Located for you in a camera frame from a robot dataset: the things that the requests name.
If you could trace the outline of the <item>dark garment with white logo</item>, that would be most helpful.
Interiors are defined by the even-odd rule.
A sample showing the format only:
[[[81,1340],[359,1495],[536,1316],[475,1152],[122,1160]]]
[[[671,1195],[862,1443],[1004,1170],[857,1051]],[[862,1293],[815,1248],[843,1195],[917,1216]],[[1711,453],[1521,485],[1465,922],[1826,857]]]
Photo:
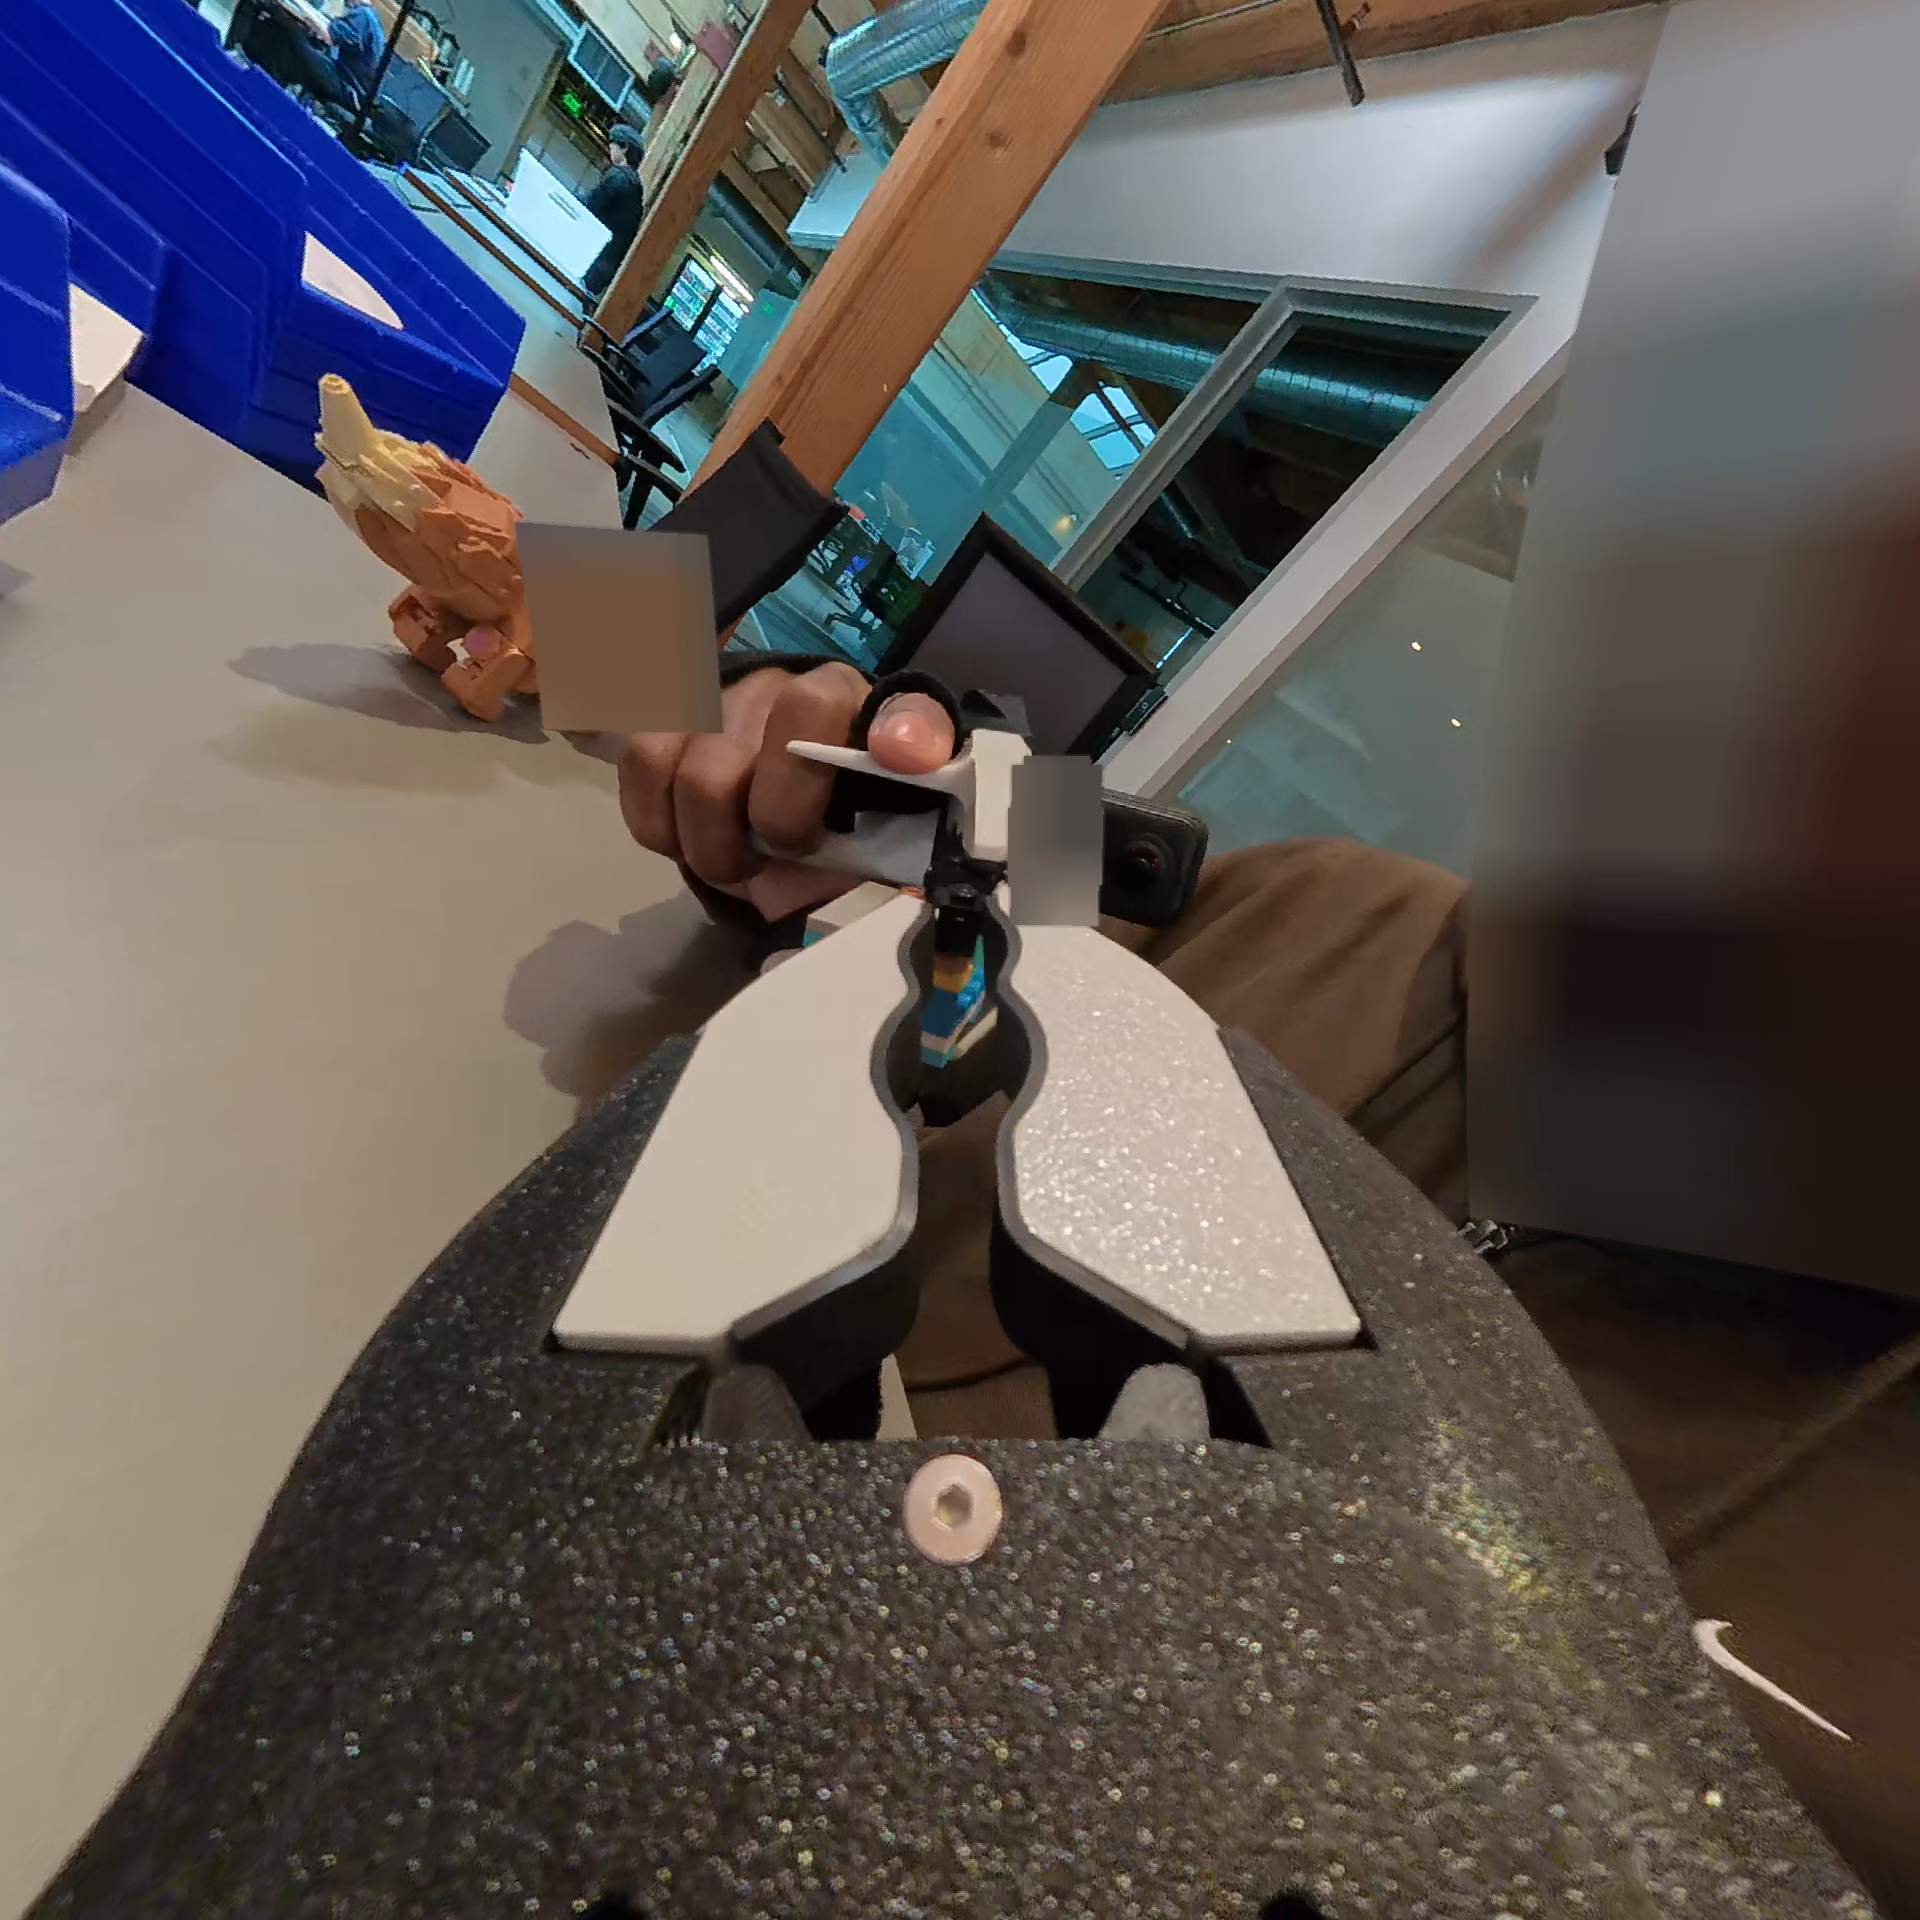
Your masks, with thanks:
[[[1916,1587],[1841,1572],[1677,1574],[1767,1762],[1883,1916],[1916,1916]]]

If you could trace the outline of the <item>spiral metal duct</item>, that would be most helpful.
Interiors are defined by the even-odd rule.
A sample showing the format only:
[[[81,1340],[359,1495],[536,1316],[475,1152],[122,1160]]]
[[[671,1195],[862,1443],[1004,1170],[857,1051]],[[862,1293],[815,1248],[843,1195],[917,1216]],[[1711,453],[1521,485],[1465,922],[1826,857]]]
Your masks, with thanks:
[[[1134,381],[1200,388],[1226,357],[1231,334],[1179,334],[1169,319],[1107,316],[1073,303],[1036,300],[1010,277],[992,277],[983,303],[1024,349],[1092,363]],[[1393,363],[1377,352],[1317,343],[1295,331],[1243,388],[1240,404],[1342,440],[1384,446],[1454,378],[1458,366]]]
[[[840,34],[826,79],[843,110],[920,70],[954,59],[988,3],[894,3]]]

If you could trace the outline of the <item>multicoloured toy brick block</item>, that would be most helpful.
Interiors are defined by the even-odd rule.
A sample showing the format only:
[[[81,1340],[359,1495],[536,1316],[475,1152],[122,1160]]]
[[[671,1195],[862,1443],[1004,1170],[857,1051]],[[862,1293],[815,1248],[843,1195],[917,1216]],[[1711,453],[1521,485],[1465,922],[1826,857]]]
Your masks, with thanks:
[[[920,1065],[946,1067],[992,1022],[987,945],[938,952],[920,1005]]]

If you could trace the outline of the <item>black office chair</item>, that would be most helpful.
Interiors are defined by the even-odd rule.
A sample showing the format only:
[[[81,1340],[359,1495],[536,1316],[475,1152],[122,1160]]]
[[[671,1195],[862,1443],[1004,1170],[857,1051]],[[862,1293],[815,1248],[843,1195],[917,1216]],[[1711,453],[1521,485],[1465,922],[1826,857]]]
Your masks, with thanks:
[[[650,308],[623,338],[584,316],[578,347],[596,363],[612,412],[620,527],[637,530],[650,495],[675,503],[687,486],[687,458],[658,424],[704,395],[715,366],[667,308]]]

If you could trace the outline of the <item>wooden post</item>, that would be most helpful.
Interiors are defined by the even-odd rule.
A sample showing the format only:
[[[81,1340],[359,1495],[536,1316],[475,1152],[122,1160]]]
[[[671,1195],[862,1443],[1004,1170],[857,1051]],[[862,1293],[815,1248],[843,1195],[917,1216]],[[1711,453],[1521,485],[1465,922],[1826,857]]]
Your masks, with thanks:
[[[692,490],[777,424],[834,494],[1115,89],[1164,3],[987,3],[733,404]]]
[[[672,170],[658,190],[647,190],[647,217],[637,240],[596,310],[596,325],[612,343],[620,343],[637,325],[661,270],[672,259],[672,247],[702,211],[710,186],[745,133],[753,105],[777,83],[780,59],[786,57],[808,11],[810,3],[760,3],[760,14],[733,51],[728,70],[710,89],[710,100],[672,157]]]

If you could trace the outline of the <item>blue plastic bin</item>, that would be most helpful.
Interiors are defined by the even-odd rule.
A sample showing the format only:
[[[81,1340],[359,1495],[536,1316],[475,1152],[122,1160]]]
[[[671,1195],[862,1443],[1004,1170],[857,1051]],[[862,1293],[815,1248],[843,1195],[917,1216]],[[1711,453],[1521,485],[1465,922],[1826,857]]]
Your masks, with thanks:
[[[458,460],[508,392],[517,308],[184,3],[2,3],[2,162],[147,338],[130,381],[289,476],[322,375]]]
[[[68,218],[2,168],[2,524],[42,503],[74,421]]]

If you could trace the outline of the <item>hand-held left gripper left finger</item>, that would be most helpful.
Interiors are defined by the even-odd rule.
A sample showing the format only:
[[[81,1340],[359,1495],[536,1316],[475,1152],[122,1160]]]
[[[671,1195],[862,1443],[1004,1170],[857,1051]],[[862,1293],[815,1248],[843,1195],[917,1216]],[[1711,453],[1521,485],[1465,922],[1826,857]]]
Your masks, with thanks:
[[[551,1323],[572,1352],[704,1354],[883,1272],[917,1226],[891,1045],[920,899],[805,946],[700,1033]]]

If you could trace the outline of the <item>person's right hand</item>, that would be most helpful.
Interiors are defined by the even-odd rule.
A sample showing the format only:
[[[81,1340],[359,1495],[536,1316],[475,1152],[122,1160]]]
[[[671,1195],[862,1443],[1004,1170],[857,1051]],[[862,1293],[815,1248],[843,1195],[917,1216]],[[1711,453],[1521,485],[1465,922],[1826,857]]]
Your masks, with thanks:
[[[722,695],[720,733],[637,733],[617,758],[620,817],[637,847],[672,860],[713,923],[760,931],[857,887],[808,870],[826,839],[834,770],[797,738],[845,749],[869,679],[845,664],[759,665]]]

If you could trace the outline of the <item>white cabinet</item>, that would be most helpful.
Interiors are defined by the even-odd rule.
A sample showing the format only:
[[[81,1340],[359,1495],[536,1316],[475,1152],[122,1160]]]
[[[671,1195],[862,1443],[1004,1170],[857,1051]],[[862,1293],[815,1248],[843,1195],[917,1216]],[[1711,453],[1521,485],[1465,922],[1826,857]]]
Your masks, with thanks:
[[[590,260],[612,243],[612,228],[542,162],[532,147],[517,152],[504,218],[529,251],[578,286],[584,285]]]

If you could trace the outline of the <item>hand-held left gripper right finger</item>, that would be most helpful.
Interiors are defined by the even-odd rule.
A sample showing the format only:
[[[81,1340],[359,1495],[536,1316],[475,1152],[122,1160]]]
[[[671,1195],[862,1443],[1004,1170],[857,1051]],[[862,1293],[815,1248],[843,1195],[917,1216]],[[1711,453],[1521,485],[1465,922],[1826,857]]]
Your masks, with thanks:
[[[1028,1067],[995,1143],[1017,1252],[1201,1354],[1353,1349],[1361,1316],[1215,1022],[1093,928],[1028,923],[1004,969]]]

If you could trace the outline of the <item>orange toy brick animal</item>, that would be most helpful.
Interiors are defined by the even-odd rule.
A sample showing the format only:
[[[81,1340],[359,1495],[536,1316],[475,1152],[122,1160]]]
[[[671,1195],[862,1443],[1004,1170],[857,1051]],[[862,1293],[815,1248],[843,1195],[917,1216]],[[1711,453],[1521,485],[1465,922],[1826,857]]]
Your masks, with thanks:
[[[388,605],[399,648],[482,724],[536,695],[519,510],[439,444],[377,427],[337,374],[319,378],[314,444],[328,503],[402,581]]]

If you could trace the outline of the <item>glass partition frame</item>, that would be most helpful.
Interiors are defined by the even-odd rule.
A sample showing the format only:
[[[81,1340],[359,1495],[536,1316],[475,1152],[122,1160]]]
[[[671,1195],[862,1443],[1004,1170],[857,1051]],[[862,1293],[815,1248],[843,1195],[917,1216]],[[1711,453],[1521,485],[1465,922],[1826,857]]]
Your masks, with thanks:
[[[1179,334],[1209,326],[1213,341],[1231,334],[1218,366],[1187,395],[1036,349],[1065,363],[1078,388],[1069,416],[1111,476],[1097,507],[1060,519],[1053,573],[1164,679],[1167,695],[1433,404],[1384,446],[1342,440],[1246,412],[1240,395],[1260,366],[1305,331],[1317,343],[1460,374],[1513,313],[1477,296],[1312,277],[1120,280],[1017,268],[987,285],[992,277],[1092,313],[1169,319]]]

